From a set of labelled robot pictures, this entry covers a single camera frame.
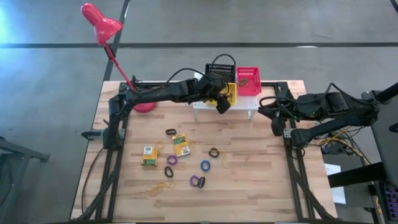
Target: lamp shade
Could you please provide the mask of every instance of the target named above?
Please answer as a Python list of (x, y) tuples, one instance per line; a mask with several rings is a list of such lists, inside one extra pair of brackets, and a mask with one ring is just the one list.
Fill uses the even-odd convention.
[(100, 45), (104, 45), (123, 27), (119, 21), (104, 17), (101, 11), (92, 3), (84, 4), (81, 7), (81, 13), (93, 25), (95, 38)]

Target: white shelf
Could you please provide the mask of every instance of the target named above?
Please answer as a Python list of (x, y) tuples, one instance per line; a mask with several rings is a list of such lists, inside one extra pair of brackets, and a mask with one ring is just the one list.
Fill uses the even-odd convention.
[[(195, 78), (200, 80), (202, 75), (195, 72)], [(198, 117), (198, 110), (215, 110), (215, 105), (209, 105), (204, 102), (195, 102), (192, 103), (193, 109), (195, 110), (195, 119)], [(249, 119), (252, 119), (255, 111), (257, 111), (259, 107), (259, 101), (256, 96), (236, 96), (236, 102), (233, 106), (230, 107), (229, 110), (244, 110), (248, 112)]]

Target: concrete floor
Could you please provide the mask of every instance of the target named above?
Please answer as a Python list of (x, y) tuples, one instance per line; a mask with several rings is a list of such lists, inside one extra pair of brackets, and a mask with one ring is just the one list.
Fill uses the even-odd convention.
[[(0, 46), (94, 43), (84, 2), (0, 1)], [(124, 0), (91, 2), (119, 19)], [(388, 0), (132, 0), (120, 41), (398, 42), (397, 21)], [(222, 53), (258, 66), (262, 79), (304, 80), (308, 92), (335, 82), (360, 96), (397, 81), (396, 47), (119, 49), (118, 59), (138, 79), (166, 80), (182, 67), (203, 70)], [(30, 163), (10, 223), (68, 220), (87, 146), (80, 133), (92, 125), (107, 61), (101, 48), (0, 48), (0, 136), (51, 153), (46, 164)], [(122, 78), (114, 69), (110, 80)], [(380, 160), (370, 129), (356, 140), (371, 162)], [(362, 211), (338, 210), (366, 221)]]

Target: wooden tabletop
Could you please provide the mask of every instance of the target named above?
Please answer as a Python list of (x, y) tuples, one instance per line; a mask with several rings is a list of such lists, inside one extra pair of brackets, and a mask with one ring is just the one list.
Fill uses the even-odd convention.
[[(294, 97), (305, 94), (303, 81), (288, 81)], [(108, 119), (108, 100), (118, 93), (119, 82), (104, 82), (93, 128), (103, 129)], [(263, 88), (258, 96), (273, 96), (272, 88)], [(296, 221), (289, 171), (281, 137), (271, 131), (271, 120), (256, 114), (248, 121), (244, 111), (201, 111), (195, 122), (192, 106), (186, 103), (160, 102), (154, 111), (137, 114), (132, 111), (126, 132), (118, 195), (114, 211), (115, 222), (275, 222)], [(300, 122), (308, 128), (311, 122)], [(167, 156), (174, 154), (172, 140), (165, 130), (175, 128), (195, 141), (192, 153), (180, 157), (172, 166), (173, 189), (164, 189), (152, 197), (147, 186), (167, 181), (164, 168)], [(144, 146), (165, 143), (158, 166), (143, 168)], [(208, 151), (216, 147), (226, 153), (229, 168), (221, 158), (212, 158)], [(81, 214), (81, 189), (90, 164), (102, 148), (102, 140), (88, 145), (80, 183), (71, 218)], [(105, 150), (93, 169), (86, 187), (85, 207), (100, 188)], [(200, 169), (202, 160), (211, 163), (210, 171)], [(304, 157), (310, 188), (320, 203), (336, 217), (325, 166), (318, 147), (306, 148)], [(190, 186), (192, 175), (205, 176), (204, 188)], [(108, 209), (109, 192), (104, 203)], [(305, 210), (305, 200), (300, 198)]]

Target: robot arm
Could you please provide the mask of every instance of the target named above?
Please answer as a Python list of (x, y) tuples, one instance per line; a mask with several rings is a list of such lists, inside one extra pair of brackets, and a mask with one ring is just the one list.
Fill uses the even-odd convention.
[(213, 74), (208, 74), (200, 80), (196, 78), (171, 83), (157, 89), (141, 90), (140, 83), (135, 83), (138, 90), (132, 90), (127, 85), (119, 90), (119, 94), (109, 100), (108, 127), (103, 133), (105, 149), (116, 149), (121, 145), (119, 136), (120, 121), (127, 117), (133, 107), (139, 103), (173, 101), (176, 103), (193, 103), (197, 101), (216, 100), (216, 109), (223, 114), (231, 106), (220, 91), (226, 82)]
[[(329, 92), (331, 87), (340, 92)], [(379, 109), (376, 99), (357, 99), (340, 90), (331, 83), (324, 93), (306, 94), (293, 98), (287, 85), (280, 85), (278, 96), (261, 99), (258, 112), (272, 120), (272, 132), (275, 136), (285, 135), (292, 139), (295, 147), (302, 147), (314, 137), (339, 130), (346, 126), (370, 126), (377, 120)], [(262, 105), (262, 101), (275, 98), (275, 102)], [(333, 120), (310, 129), (284, 130), (287, 119), (296, 121), (323, 121), (327, 118)]]

